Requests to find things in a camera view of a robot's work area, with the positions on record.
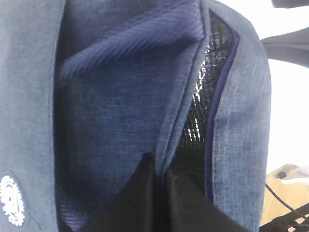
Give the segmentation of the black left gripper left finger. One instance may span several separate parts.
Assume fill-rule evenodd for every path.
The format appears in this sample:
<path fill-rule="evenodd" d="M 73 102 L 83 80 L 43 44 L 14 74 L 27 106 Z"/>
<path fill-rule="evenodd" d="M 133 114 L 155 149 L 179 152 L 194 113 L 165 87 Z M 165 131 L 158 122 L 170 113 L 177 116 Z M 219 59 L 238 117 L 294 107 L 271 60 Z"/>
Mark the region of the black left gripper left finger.
<path fill-rule="evenodd" d="M 154 231 L 154 155 L 145 153 L 122 191 L 83 232 Z"/>

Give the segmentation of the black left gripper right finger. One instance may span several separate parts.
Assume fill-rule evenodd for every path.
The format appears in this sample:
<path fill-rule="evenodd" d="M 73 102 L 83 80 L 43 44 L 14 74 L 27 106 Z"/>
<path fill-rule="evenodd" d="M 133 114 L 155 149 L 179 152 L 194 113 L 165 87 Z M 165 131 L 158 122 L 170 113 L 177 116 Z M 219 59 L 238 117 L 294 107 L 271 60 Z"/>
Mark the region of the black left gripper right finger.
<path fill-rule="evenodd" d="M 170 232 L 246 232 L 210 203 L 181 169 L 166 174 Z"/>

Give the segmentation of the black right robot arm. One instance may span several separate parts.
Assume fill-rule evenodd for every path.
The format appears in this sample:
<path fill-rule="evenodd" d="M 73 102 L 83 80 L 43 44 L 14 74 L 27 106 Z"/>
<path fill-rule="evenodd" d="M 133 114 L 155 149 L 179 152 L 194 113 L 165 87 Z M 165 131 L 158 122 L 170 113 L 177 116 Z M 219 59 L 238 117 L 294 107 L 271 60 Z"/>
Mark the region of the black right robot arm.
<path fill-rule="evenodd" d="M 309 67 L 309 28 L 262 39 L 269 59 Z"/>

